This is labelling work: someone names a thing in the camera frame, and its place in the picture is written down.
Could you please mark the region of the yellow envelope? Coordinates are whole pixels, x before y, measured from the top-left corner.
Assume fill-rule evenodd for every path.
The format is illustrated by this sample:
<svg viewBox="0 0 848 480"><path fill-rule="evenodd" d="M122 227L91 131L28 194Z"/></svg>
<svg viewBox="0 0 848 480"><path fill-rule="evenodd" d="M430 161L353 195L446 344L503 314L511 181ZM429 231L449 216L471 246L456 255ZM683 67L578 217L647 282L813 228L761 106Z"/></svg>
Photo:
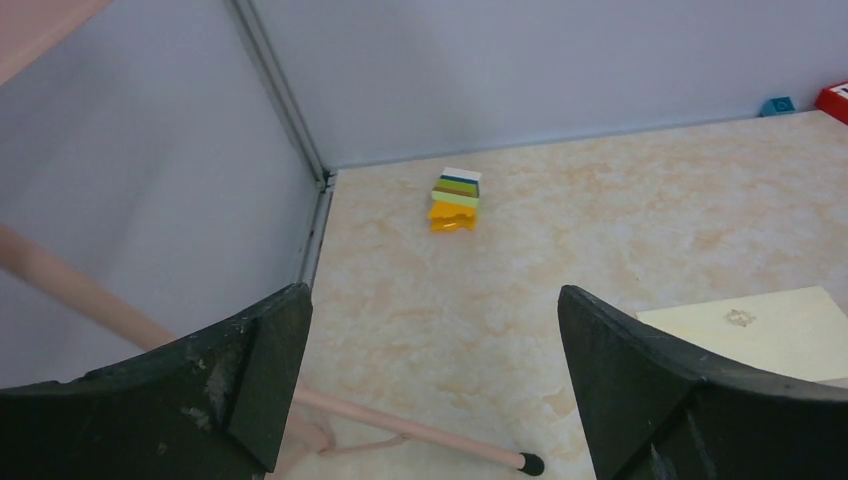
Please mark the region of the yellow envelope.
<svg viewBox="0 0 848 480"><path fill-rule="evenodd" d="M847 316L820 286L643 311L637 319L760 370L847 383Z"/></svg>

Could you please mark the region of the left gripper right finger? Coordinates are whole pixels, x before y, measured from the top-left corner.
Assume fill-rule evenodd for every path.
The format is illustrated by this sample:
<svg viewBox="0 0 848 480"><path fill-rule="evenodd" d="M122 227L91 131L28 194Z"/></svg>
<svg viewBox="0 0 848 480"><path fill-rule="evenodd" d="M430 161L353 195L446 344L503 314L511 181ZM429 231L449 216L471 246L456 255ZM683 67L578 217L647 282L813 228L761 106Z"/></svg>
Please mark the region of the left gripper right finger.
<svg viewBox="0 0 848 480"><path fill-rule="evenodd" d="M843 479L847 392L731 360L564 286L558 320L600 479Z"/></svg>

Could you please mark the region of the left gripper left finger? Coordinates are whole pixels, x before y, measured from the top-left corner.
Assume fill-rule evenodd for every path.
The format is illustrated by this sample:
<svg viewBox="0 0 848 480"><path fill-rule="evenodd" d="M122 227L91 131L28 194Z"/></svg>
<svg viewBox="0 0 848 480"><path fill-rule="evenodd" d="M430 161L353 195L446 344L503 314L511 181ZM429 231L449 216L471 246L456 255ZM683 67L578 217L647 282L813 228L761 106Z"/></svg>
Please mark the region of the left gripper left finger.
<svg viewBox="0 0 848 480"><path fill-rule="evenodd" d="M312 317L296 283L67 383L1 392L5 479L260 479L275 469Z"/></svg>

